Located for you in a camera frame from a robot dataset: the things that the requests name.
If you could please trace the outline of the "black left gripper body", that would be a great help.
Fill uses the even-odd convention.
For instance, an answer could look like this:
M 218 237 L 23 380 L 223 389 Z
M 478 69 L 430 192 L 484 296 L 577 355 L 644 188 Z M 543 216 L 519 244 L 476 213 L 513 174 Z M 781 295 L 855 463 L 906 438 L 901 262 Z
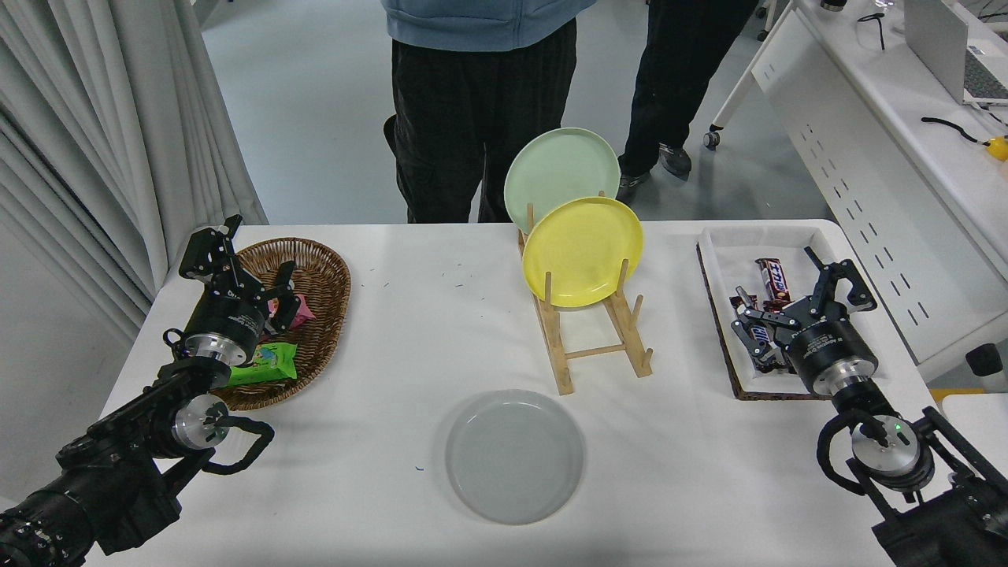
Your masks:
M 252 358 L 267 309 L 265 287 L 231 295 L 204 286 L 186 326 L 186 352 L 193 358 Z

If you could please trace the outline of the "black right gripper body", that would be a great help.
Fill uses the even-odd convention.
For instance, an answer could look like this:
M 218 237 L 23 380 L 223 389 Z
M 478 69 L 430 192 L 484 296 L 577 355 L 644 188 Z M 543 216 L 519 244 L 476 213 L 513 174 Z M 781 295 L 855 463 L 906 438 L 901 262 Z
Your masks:
M 841 362 L 852 362 L 867 377 L 877 369 L 875 354 L 846 320 L 821 321 L 803 329 L 793 336 L 786 352 L 804 383 L 813 383 L 822 373 Z

